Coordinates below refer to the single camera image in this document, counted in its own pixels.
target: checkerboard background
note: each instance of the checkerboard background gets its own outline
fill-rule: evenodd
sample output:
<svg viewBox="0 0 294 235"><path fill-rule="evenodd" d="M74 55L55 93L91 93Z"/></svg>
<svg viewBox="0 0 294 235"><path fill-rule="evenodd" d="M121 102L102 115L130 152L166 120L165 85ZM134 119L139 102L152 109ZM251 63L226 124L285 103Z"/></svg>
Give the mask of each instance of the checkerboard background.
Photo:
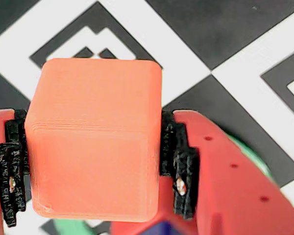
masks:
<svg viewBox="0 0 294 235"><path fill-rule="evenodd" d="M0 109L27 108L53 57L157 61L163 106L246 142L294 205L294 0L0 0ZM30 209L28 177L26 198L6 234L57 235Z"/></svg>

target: green object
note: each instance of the green object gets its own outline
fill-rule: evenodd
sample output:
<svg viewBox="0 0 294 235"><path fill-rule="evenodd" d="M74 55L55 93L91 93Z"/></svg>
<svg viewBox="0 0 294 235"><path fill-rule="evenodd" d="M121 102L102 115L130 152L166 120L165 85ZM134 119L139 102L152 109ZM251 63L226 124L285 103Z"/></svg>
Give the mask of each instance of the green object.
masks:
<svg viewBox="0 0 294 235"><path fill-rule="evenodd" d="M263 172L264 175L274 182L268 166L253 150L237 138L231 135L228 135L228 137L241 149L242 153ZM54 226L61 235L94 235L83 220L55 219Z"/></svg>
<svg viewBox="0 0 294 235"><path fill-rule="evenodd" d="M94 235L83 220L55 219L53 222L61 235Z"/></svg>

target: blue object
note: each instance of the blue object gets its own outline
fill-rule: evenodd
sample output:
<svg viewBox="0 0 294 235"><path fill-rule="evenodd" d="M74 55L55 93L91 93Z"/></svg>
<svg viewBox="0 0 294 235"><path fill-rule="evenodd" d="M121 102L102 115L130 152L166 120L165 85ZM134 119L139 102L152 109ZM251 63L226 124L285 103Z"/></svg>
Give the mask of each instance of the blue object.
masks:
<svg viewBox="0 0 294 235"><path fill-rule="evenodd" d="M167 221L156 224L141 235L182 235Z"/></svg>

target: orange cube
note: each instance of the orange cube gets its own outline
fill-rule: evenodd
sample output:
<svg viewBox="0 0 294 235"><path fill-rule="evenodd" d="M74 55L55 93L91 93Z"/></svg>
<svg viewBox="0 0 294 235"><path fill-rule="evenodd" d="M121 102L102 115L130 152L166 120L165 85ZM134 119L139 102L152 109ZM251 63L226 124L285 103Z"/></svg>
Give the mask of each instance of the orange cube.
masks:
<svg viewBox="0 0 294 235"><path fill-rule="evenodd" d="M25 120L38 214L136 222L156 214L161 84L152 61L45 63Z"/></svg>

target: black and white pattern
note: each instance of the black and white pattern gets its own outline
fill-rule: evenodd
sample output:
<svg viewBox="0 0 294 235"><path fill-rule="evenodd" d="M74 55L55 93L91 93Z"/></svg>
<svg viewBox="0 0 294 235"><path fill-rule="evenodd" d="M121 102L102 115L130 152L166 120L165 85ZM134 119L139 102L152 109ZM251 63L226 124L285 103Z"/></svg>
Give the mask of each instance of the black and white pattern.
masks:
<svg viewBox="0 0 294 235"><path fill-rule="evenodd" d="M54 57L156 61L163 105L250 145L294 205L294 0L0 0L0 108L27 108ZM56 234L26 181L28 209L6 234Z"/></svg>

